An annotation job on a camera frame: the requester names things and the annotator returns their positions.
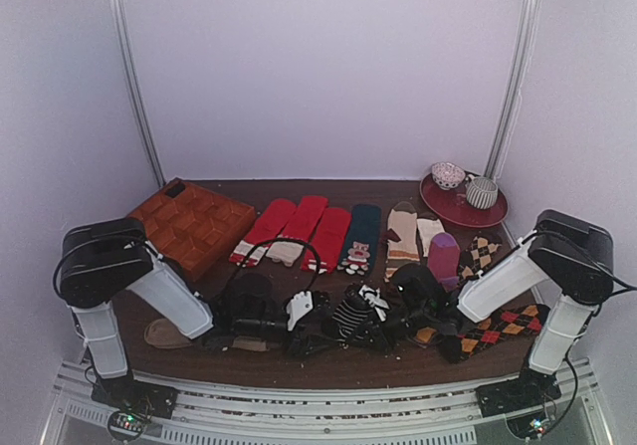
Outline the right aluminium frame post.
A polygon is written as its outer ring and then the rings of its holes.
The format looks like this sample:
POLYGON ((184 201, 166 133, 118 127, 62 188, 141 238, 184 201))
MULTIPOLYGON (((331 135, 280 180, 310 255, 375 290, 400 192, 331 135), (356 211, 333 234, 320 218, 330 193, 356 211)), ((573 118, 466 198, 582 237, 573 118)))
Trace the right aluminium frame post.
POLYGON ((522 102, 522 86, 531 61, 540 0, 522 0, 509 79, 485 168, 485 175, 498 181, 510 148, 522 102))

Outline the aluminium frame post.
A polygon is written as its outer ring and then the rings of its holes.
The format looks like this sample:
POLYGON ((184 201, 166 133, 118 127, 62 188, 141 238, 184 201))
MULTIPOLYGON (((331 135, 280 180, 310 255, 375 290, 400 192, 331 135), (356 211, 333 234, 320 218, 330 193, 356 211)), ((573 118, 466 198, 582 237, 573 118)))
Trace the aluminium frame post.
POLYGON ((509 79, 485 168, 485 175, 498 181, 510 148, 522 102, 522 86, 531 61, 540 0, 522 0, 509 79))
POLYGON ((152 176, 159 188, 166 184, 163 168, 151 132, 150 124, 139 78, 135 67, 132 45, 127 28, 124 0, 108 0, 113 18, 114 28, 120 51, 127 94, 130 101, 134 122, 138 130, 142 149, 150 166, 152 176))

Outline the dark green reindeer sock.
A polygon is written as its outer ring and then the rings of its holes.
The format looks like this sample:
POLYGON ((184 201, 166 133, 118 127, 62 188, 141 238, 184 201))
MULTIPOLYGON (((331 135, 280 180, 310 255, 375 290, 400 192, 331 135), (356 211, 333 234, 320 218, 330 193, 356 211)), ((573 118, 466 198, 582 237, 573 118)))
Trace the dark green reindeer sock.
POLYGON ((356 204, 339 254, 337 269, 367 277, 373 270, 380 238, 382 210, 374 204, 356 204))

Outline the red sock middle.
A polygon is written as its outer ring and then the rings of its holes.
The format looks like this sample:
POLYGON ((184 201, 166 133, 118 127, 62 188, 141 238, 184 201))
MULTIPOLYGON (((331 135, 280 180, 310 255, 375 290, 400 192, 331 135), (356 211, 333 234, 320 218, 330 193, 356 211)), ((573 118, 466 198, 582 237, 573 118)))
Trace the red sock middle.
POLYGON ((328 206, 323 196, 304 196, 290 221, 278 236, 281 242, 275 242, 266 257, 275 263, 292 267, 303 252, 305 243, 311 238, 320 218, 328 206))

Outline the red sock left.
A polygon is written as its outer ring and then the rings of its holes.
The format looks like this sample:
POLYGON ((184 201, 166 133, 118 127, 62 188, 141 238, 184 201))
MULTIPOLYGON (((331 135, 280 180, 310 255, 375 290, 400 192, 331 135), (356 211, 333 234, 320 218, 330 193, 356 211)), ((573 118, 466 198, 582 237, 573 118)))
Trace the red sock left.
POLYGON ((278 237, 297 210, 297 205, 288 199, 275 199, 255 221, 247 235, 235 246, 229 262, 240 264, 258 243, 278 237))

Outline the black white striped sock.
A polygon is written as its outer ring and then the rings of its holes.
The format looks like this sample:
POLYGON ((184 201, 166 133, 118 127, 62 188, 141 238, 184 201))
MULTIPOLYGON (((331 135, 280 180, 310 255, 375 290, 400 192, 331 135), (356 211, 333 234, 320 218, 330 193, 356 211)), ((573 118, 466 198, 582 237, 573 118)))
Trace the black white striped sock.
POLYGON ((378 318, 376 312, 358 294, 362 285, 350 285, 345 289, 341 302, 322 324, 322 331, 329 337, 339 340, 338 320, 358 323, 372 317, 378 318))

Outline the purple yellow sock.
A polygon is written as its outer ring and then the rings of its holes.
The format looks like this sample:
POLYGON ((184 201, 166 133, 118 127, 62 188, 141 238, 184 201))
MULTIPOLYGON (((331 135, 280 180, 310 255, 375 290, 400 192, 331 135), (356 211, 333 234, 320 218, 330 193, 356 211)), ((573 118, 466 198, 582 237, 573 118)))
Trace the purple yellow sock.
POLYGON ((412 341, 419 347, 427 348, 440 342, 442 336, 433 328, 419 330, 412 341))

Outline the tan sock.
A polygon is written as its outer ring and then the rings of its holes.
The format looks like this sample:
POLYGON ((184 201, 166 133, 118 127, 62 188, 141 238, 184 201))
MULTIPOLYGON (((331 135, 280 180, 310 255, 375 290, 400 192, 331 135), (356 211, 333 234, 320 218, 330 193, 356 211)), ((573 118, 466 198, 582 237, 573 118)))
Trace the tan sock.
POLYGON ((144 341, 157 349, 180 349, 193 346, 192 341, 183 335, 168 319, 152 321, 143 332, 144 341))

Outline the black orange argyle sock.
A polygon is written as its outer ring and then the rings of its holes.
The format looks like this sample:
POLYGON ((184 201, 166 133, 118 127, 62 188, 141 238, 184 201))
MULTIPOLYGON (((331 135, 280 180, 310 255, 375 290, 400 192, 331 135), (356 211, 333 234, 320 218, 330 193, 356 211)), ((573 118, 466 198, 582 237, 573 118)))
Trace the black orange argyle sock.
POLYGON ((447 362, 460 363, 500 342, 539 335, 549 312, 543 304, 498 309, 466 333, 444 338, 437 349, 447 362))

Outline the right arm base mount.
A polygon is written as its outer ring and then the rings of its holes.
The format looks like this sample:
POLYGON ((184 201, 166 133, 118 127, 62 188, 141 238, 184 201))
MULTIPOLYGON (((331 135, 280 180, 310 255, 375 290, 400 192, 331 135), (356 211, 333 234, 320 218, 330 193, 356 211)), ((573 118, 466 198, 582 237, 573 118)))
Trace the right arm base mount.
POLYGON ((531 440, 548 430, 548 407, 556 405, 561 390, 554 375, 526 370, 516 378, 479 386, 476 396, 484 418, 503 415, 514 436, 531 440))

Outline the cream short sock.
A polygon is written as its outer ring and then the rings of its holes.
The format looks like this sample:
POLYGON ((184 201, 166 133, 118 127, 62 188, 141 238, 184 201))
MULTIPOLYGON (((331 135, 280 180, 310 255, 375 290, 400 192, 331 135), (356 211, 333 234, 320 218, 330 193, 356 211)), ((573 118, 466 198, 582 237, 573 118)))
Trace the cream short sock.
POLYGON ((429 256, 430 244, 433 238, 445 232, 442 221, 434 217, 418 217, 417 218, 418 236, 422 246, 423 257, 429 256))

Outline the orange divided organizer tray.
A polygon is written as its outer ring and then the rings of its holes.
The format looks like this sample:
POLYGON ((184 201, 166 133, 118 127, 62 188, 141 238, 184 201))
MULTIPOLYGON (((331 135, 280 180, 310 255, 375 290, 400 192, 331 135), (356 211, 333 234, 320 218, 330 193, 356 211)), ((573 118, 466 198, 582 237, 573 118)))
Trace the orange divided organizer tray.
POLYGON ((129 215, 143 223, 153 246, 177 261, 191 282, 229 256, 257 217, 253 206, 180 178, 129 215))

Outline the striped grey cup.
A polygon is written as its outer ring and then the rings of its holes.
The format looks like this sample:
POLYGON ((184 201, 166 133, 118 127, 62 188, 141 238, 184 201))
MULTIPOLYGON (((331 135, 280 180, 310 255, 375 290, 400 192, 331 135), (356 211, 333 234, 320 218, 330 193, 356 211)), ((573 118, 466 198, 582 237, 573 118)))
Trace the striped grey cup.
POLYGON ((498 185, 488 177, 472 177, 466 187, 467 202, 479 210, 487 210, 493 207, 497 202, 498 195, 498 185))

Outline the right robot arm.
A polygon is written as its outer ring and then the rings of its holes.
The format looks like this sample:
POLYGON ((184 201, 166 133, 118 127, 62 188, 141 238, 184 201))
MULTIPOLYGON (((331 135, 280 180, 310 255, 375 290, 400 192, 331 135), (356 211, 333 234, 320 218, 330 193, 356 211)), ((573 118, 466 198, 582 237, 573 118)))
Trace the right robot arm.
POLYGON ((425 332, 448 362, 459 363, 506 338, 532 336, 528 370, 512 382, 510 396, 533 405, 613 293, 613 240, 601 227, 544 210, 498 264, 484 263, 490 245, 475 239, 452 291, 424 265, 399 267, 389 281, 400 299, 396 308, 374 289, 348 287, 332 316, 337 338, 388 351, 425 332))

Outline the left aluminium frame post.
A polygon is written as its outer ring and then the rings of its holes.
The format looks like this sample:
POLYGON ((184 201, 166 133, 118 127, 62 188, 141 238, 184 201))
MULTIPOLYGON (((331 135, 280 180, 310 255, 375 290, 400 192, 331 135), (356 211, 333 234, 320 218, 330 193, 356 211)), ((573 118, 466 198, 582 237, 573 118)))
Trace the left aluminium frame post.
POLYGON ((151 132, 150 124, 139 78, 135 67, 132 45, 127 28, 124 0, 108 0, 113 18, 114 28, 120 51, 127 94, 130 101, 134 122, 138 130, 142 149, 150 166, 152 176, 159 188, 166 184, 163 168, 151 132))

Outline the brown argyle sock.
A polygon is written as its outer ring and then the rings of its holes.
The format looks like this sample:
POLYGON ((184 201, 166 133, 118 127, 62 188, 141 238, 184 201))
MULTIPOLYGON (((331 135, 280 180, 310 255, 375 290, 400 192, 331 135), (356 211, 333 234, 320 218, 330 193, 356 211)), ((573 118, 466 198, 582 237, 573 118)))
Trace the brown argyle sock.
POLYGON ((480 271, 486 272, 491 267, 494 257, 502 245, 503 240, 497 234, 481 233, 476 235, 469 246, 460 254, 457 268, 459 284, 464 285, 480 271))

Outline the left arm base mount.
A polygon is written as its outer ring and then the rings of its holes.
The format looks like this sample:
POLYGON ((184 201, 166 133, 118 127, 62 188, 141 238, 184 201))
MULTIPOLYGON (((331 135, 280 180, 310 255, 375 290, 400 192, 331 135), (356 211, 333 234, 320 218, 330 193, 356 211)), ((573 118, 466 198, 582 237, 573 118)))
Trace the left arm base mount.
POLYGON ((107 432, 122 443, 140 438, 154 418, 170 419, 178 396, 174 387, 139 381, 131 373, 114 379, 97 375, 91 384, 92 401, 112 408, 107 432))

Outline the patterned white bowl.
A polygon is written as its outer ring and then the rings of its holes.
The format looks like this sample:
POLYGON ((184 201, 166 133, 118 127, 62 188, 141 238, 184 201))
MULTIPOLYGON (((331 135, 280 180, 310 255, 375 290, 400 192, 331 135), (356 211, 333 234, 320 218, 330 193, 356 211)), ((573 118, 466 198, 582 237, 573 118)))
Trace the patterned white bowl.
POLYGON ((466 178, 466 172, 463 168, 447 161, 433 164, 431 175, 438 187, 445 191, 458 187, 466 178))

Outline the dark red plate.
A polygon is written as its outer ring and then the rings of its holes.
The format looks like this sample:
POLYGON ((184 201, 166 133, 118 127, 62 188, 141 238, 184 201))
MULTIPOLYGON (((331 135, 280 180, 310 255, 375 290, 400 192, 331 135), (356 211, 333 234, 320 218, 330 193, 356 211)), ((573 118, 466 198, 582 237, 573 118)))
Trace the dark red plate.
POLYGON ((420 183, 420 196, 425 205, 442 220, 457 226, 484 229, 501 224, 509 212, 509 203, 502 191, 496 204, 490 209, 480 210, 470 205, 466 199, 464 180, 459 186, 443 190, 429 173, 420 183))

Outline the beige striped sock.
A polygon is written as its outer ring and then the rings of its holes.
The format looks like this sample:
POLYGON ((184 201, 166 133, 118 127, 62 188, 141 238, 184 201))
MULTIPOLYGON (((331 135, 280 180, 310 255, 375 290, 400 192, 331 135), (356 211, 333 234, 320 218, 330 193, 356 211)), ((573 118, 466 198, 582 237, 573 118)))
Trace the beige striped sock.
POLYGON ((397 203, 389 212, 385 234, 387 256, 384 281, 386 283, 400 267, 420 262, 417 219, 417 211, 408 201, 397 203))

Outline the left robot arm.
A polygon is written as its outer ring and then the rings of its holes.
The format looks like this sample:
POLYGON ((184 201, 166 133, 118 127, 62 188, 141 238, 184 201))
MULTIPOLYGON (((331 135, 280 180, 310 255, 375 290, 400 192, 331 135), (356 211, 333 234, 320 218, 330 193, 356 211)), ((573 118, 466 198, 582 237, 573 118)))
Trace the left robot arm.
POLYGON ((71 309, 106 395, 122 409, 136 407, 143 389, 129 375, 129 362, 113 299, 131 292, 204 349, 222 348, 238 336, 276 341, 292 354, 313 347, 305 322, 329 307, 328 294, 307 285, 283 305, 273 285, 257 273, 237 268, 211 300, 192 292, 173 259, 160 253, 133 218, 76 227, 66 233, 53 273, 56 295, 71 309))

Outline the red sock right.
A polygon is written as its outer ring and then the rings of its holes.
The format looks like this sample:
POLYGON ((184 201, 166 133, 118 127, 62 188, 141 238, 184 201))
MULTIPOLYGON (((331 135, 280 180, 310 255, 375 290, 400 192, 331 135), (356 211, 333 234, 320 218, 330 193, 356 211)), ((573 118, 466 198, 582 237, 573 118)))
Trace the red sock right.
POLYGON ((350 222, 351 214, 348 211, 342 208, 328 207, 324 211, 311 240, 311 245, 318 252, 319 260, 310 250, 306 250, 301 270, 331 274, 336 269, 350 222))

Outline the red sock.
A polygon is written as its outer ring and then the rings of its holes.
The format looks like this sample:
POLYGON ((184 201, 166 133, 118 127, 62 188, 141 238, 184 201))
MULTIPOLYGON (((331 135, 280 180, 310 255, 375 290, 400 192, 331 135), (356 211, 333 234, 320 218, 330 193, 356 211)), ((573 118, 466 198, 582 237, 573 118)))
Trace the red sock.
POLYGON ((336 269, 350 222, 351 214, 348 211, 342 208, 328 207, 324 211, 311 240, 311 245, 318 252, 319 260, 310 250, 306 250, 301 270, 331 274, 336 269))
POLYGON ((240 264, 258 243, 278 237, 297 210, 297 205, 288 199, 275 199, 255 221, 247 235, 235 246, 229 262, 240 264))
POLYGON ((275 242, 266 257, 275 263, 292 267, 303 252, 305 243, 311 238, 320 218, 328 206, 323 196, 304 196, 290 221, 278 236, 281 242, 275 242))

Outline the purple magenta sock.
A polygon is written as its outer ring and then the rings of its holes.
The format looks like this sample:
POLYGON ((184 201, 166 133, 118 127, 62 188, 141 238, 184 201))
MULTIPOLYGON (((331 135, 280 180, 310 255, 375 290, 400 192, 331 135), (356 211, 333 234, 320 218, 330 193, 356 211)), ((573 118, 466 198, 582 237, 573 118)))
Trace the purple magenta sock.
POLYGON ((449 233, 438 233, 429 245, 427 267, 447 292, 458 287, 460 248, 449 233))

